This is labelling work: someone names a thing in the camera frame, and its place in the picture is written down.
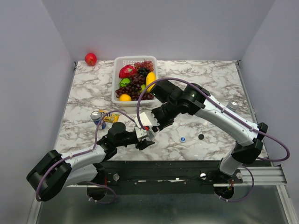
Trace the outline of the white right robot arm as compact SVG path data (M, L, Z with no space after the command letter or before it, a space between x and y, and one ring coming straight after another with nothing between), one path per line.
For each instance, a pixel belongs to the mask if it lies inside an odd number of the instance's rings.
M240 117L201 86L188 84L182 90L167 78L161 78L150 93L162 105L150 112L137 112L135 121L139 128L149 126L153 132L161 131L172 125L179 114L187 113L214 124L235 139L235 147L220 161L215 171L217 181L227 182L241 165L253 163L260 155L268 126Z

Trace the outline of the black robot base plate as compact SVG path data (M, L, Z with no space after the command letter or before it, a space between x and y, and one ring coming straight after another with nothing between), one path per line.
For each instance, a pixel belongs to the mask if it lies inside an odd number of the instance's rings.
M93 164L91 182L105 184L118 195L213 194L230 184L244 183L238 168L232 177L218 171L219 161L105 161Z

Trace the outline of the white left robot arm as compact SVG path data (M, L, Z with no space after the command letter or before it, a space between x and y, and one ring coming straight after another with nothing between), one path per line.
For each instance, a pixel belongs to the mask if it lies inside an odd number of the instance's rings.
M48 201L55 197L64 186L78 182L91 181L99 184L103 181L103 172L95 164L111 159L117 154L118 147L134 145L144 150L154 144L157 128L138 126L129 132L122 122L112 124L107 134L95 145L76 153L61 154L57 150L49 151L28 173L26 179L36 192L37 201Z

